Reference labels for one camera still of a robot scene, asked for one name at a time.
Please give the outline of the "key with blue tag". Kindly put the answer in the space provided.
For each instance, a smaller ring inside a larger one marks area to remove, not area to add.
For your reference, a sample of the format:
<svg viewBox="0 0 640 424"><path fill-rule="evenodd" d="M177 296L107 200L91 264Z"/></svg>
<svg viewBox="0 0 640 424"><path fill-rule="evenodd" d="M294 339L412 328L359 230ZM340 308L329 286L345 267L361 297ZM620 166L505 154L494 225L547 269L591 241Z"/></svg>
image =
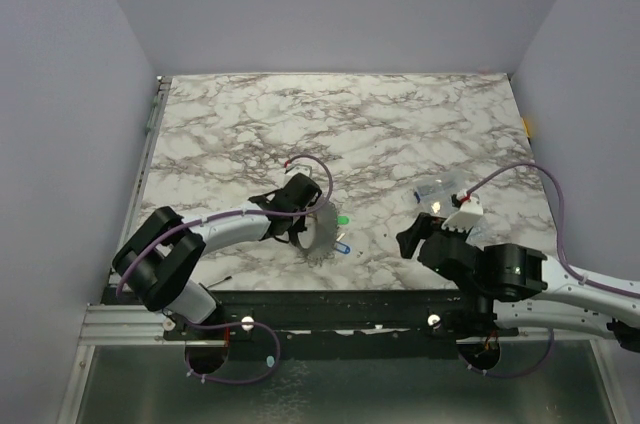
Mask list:
<svg viewBox="0 0 640 424"><path fill-rule="evenodd" d="M334 243L334 250L342 255L349 255L351 253L351 247L341 241Z"/></svg>

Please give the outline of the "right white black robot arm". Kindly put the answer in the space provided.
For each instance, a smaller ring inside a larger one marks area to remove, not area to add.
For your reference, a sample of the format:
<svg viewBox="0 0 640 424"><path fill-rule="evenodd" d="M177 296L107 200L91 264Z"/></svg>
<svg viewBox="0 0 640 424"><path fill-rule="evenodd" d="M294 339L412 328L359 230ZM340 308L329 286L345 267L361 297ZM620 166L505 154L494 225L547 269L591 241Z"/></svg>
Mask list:
<svg viewBox="0 0 640 424"><path fill-rule="evenodd" d="M396 236L403 258L416 259L461 293L458 308L438 312L436 334L464 339L522 328L569 330L639 350L638 282L566 269L513 243L479 248L467 236L426 213Z"/></svg>

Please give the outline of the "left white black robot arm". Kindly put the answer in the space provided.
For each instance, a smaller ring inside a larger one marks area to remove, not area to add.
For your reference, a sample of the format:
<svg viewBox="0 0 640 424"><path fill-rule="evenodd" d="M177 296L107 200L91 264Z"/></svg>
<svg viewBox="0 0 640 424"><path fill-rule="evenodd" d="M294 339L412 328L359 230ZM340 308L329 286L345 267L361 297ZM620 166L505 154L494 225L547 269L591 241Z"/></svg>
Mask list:
<svg viewBox="0 0 640 424"><path fill-rule="evenodd" d="M186 319L195 336L220 329L218 301L191 279L201 257L244 242L285 235L322 196L320 187L298 173L284 187L253 196L241 207L191 221L169 206L156 209L112 260L119 287L129 287L151 312Z"/></svg>

